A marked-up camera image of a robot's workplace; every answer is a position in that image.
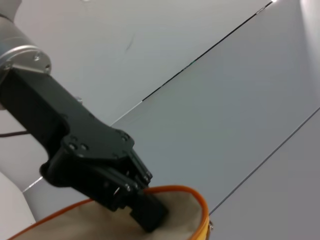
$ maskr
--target gray wall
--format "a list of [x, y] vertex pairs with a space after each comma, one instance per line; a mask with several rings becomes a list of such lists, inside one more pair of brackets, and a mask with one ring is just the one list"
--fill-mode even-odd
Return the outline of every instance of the gray wall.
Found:
[[318, 240], [320, 112], [212, 215], [212, 240]]
[[154, 175], [217, 206], [320, 105], [300, 1], [273, 3], [121, 118]]

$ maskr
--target canvas bag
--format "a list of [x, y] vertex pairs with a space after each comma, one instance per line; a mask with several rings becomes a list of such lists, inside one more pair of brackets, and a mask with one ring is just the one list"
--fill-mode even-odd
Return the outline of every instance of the canvas bag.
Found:
[[206, 240], [213, 229], [208, 206], [195, 190], [160, 186], [145, 190], [169, 210], [160, 227], [145, 232], [130, 209], [108, 210], [91, 199], [66, 207], [21, 231], [9, 240]]

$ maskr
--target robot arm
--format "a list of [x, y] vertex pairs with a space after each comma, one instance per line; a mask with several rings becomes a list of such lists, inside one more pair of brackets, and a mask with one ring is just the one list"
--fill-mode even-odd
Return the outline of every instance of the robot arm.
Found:
[[[21, 1], [2, 2], [18, 7]], [[14, 25], [16, 10], [3, 6], [0, 103], [46, 149], [49, 160], [41, 166], [41, 175], [111, 211], [129, 206], [141, 227], [153, 231], [167, 210], [143, 192], [152, 175], [133, 150], [133, 139], [96, 119], [50, 76], [49, 57]]]

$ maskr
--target beige fabric bag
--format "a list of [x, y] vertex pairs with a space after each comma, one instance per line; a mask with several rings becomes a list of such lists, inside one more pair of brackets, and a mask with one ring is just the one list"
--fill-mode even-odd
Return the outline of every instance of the beige fabric bag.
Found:
[[130, 209], [109, 211], [88, 199], [35, 223], [9, 240], [205, 240], [212, 228], [203, 197], [185, 186], [148, 188], [168, 208], [164, 223], [146, 233]]

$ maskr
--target metal cylinder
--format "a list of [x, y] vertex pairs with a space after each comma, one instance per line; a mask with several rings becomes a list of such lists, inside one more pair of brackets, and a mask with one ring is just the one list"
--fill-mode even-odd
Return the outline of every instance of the metal cylinder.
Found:
[[13, 67], [49, 74], [51, 61], [13, 22], [0, 17], [0, 86]]

